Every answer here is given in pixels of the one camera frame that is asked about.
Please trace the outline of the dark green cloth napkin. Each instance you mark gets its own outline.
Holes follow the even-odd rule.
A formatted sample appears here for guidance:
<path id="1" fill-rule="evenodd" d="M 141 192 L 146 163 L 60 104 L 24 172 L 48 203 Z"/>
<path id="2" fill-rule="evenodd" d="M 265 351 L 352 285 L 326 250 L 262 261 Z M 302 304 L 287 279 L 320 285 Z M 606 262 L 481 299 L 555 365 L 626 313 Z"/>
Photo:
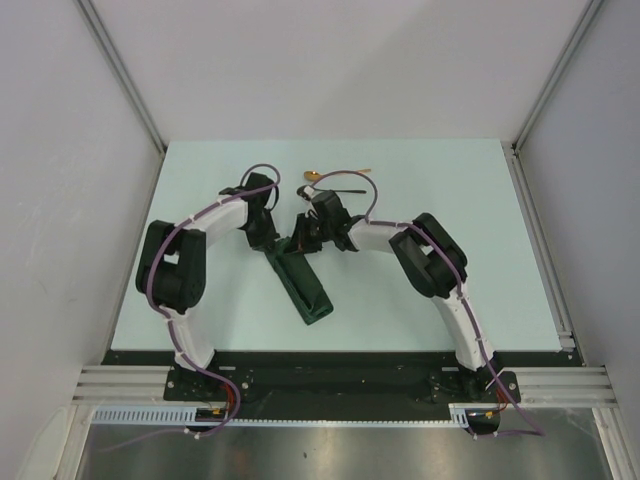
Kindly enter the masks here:
<path id="1" fill-rule="evenodd" d="M 334 306 L 305 255 L 289 250 L 289 243 L 289 238 L 279 239 L 265 255 L 302 321 L 312 325 L 331 314 Z"/>

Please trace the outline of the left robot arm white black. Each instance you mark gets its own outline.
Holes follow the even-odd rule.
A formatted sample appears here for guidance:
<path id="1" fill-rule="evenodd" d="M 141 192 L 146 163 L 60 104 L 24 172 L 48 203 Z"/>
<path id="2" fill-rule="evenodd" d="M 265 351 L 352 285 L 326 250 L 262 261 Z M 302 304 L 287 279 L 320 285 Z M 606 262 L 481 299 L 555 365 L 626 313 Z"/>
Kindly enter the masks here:
<path id="1" fill-rule="evenodd" d="M 252 168 L 238 186 L 221 190 L 181 223 L 156 220 L 147 228 L 136 289 L 167 324 L 175 361 L 190 370 L 185 385 L 199 399 L 214 397 L 221 387 L 220 374 L 208 367 L 215 348 L 192 315 L 206 289 L 207 250 L 234 230 L 245 233 L 251 249 L 272 250 L 279 239 L 272 218 L 279 183 Z"/>

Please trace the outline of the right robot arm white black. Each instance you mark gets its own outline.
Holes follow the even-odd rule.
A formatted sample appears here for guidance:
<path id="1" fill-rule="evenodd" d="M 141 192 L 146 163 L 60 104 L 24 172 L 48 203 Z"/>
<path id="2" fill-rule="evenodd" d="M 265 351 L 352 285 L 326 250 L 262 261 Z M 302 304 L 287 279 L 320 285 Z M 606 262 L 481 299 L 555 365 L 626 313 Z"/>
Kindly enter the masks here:
<path id="1" fill-rule="evenodd" d="M 315 253 L 332 242 L 341 251 L 393 254 L 411 286 L 440 313 L 463 372 L 463 393 L 484 401 L 505 388 L 495 350 L 471 306 L 467 257 L 433 215 L 423 213 L 410 223 L 371 220 L 350 215 L 333 190 L 303 186 L 297 195 L 309 208 L 296 220 L 291 239 L 295 252 Z"/>

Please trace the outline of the black spoon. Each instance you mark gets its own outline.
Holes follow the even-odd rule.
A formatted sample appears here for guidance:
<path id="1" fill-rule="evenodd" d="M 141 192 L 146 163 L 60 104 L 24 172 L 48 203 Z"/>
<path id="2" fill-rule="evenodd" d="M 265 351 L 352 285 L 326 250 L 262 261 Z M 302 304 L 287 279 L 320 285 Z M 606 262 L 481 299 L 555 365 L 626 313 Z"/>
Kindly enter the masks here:
<path id="1" fill-rule="evenodd" d="M 322 189 L 322 188 L 317 188 L 317 187 L 315 187 L 315 188 L 317 190 L 316 194 L 324 193 L 324 192 L 333 192 L 333 193 L 365 195 L 367 193 L 366 190 L 362 190 L 362 189 Z"/>

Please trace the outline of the gold spoon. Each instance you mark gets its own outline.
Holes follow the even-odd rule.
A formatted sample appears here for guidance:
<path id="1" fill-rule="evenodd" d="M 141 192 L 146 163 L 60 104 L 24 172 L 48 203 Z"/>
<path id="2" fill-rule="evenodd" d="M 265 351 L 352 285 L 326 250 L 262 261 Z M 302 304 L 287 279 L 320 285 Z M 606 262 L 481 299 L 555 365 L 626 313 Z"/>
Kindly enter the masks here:
<path id="1" fill-rule="evenodd" d="M 371 169 L 360 169 L 358 170 L 358 173 L 370 173 Z M 303 178 L 308 181 L 308 182 L 315 182 L 317 180 L 319 180 L 320 178 L 322 178 L 324 176 L 323 173 L 320 173 L 318 171 L 315 170 L 307 170 L 303 173 Z"/>

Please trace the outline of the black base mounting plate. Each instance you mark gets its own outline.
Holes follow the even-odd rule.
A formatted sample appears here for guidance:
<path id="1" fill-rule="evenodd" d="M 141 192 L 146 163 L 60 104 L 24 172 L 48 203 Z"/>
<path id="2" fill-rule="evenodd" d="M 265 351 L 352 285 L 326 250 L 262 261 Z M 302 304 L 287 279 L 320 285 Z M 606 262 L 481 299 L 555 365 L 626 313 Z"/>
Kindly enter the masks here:
<path id="1" fill-rule="evenodd" d="M 162 398 L 218 408 L 229 400 L 242 420 L 442 420 L 451 403 L 501 399 L 489 372 L 472 374 L 450 352 L 221 352 L 203 375 L 169 352 L 109 351 L 105 366 L 166 368 Z"/>

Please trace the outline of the left aluminium frame post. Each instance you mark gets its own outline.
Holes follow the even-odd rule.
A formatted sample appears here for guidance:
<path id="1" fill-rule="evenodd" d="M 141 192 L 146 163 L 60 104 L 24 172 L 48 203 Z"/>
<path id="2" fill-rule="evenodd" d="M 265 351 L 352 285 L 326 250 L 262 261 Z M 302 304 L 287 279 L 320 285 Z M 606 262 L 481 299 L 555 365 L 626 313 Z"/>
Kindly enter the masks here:
<path id="1" fill-rule="evenodd" d="M 146 137 L 160 158 L 163 159 L 168 149 L 167 144 L 162 139 L 160 130 L 95 3 L 91 0 L 74 0 L 73 4 L 87 26 Z"/>

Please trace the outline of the aluminium frame post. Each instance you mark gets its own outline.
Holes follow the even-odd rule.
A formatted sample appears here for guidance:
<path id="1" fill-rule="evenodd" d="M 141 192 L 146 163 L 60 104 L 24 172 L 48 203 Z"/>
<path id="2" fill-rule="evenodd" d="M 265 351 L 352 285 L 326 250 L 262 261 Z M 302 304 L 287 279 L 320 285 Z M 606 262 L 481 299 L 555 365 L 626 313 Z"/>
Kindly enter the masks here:
<path id="1" fill-rule="evenodd" d="M 160 130 L 95 3 L 91 0 L 74 0 L 73 4 L 87 26 L 146 137 L 160 158 L 163 159 L 168 149 L 167 144 L 162 139 Z"/>
<path id="2" fill-rule="evenodd" d="M 576 58 L 583 42 L 590 30 L 594 27 L 604 7 L 608 4 L 605 0 L 589 0 L 581 11 L 576 24 L 564 43 L 549 74 L 547 75 L 541 90 L 529 109 L 516 136 L 511 141 L 511 149 L 519 154 L 527 142 L 534 127 L 542 117 L 554 92 L 559 87 L 563 77 L 568 73 L 569 67 Z"/>

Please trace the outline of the right aluminium frame post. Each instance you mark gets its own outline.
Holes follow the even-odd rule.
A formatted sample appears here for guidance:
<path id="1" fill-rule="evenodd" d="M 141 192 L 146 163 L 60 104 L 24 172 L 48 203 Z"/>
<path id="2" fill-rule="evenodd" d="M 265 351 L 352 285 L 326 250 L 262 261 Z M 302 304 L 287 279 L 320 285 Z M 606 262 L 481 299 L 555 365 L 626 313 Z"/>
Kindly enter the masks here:
<path id="1" fill-rule="evenodd" d="M 547 75 L 541 90 L 529 109 L 516 136 L 511 141 L 511 149 L 519 154 L 527 142 L 534 127 L 542 117 L 554 92 L 559 87 L 563 77 L 568 73 L 569 67 L 576 58 L 583 42 L 590 30 L 594 27 L 604 7 L 608 4 L 605 0 L 589 0 L 581 11 L 576 24 L 564 43 L 549 74 Z"/>

